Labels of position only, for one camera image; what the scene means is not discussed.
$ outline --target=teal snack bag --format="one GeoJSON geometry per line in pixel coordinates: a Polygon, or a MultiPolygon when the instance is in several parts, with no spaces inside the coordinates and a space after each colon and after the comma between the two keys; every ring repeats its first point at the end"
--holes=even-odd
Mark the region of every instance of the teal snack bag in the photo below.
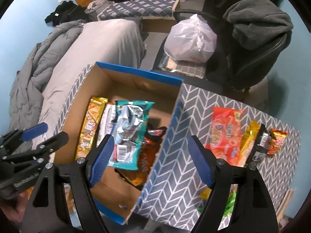
{"type": "Polygon", "coordinates": [[[138,170],[138,155],[153,104],[147,101],[116,101],[117,121],[111,133],[115,145],[108,166],[138,170]]]}

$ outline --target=gray bedsheet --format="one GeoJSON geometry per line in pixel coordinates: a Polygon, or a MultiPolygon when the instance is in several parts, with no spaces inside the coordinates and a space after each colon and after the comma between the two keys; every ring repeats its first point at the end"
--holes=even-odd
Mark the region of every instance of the gray bedsheet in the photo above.
{"type": "MultiPolygon", "coordinates": [[[[44,99],[42,92],[54,67],[82,30],[81,21],[63,23],[29,54],[11,88],[9,131],[27,129],[38,124],[44,99]]],[[[15,153],[25,152],[31,147],[31,142],[25,142],[15,153]]]]}

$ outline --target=black snack bag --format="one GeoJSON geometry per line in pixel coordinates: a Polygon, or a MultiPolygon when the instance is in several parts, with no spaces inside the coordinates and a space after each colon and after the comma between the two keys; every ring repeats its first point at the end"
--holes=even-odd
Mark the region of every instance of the black snack bag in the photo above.
{"type": "Polygon", "coordinates": [[[265,127],[265,125],[260,126],[260,130],[257,134],[254,146],[249,154],[246,163],[257,163],[262,162],[267,153],[268,153],[268,141],[269,141],[269,133],[265,127]]]}

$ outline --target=white plastic bag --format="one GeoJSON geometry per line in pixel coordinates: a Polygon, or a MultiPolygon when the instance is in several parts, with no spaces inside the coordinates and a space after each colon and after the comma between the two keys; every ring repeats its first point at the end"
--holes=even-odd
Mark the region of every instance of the white plastic bag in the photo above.
{"type": "Polygon", "coordinates": [[[165,53],[173,60],[205,63],[216,49],[217,35],[198,14],[173,26],[165,45],[165,53]]]}

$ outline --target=screw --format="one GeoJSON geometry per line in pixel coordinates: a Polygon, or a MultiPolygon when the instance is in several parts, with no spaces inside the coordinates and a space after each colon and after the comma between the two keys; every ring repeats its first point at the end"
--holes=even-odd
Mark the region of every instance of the screw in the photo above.
{"type": "Polygon", "coordinates": [[[253,164],[249,164],[249,165],[248,165],[248,168],[251,169],[251,170],[256,170],[256,166],[253,165],[253,164]]]}
{"type": "Polygon", "coordinates": [[[53,166],[53,163],[47,163],[47,164],[45,165],[45,167],[46,167],[47,169],[52,168],[52,166],[53,166]]]}
{"type": "Polygon", "coordinates": [[[219,164],[219,165],[223,165],[226,161],[225,161],[224,159],[222,159],[222,158],[218,158],[218,159],[216,160],[216,162],[217,162],[217,164],[219,164]]]}
{"type": "Polygon", "coordinates": [[[83,164],[85,162],[85,158],[81,157],[77,159],[78,164],[83,164]]]}

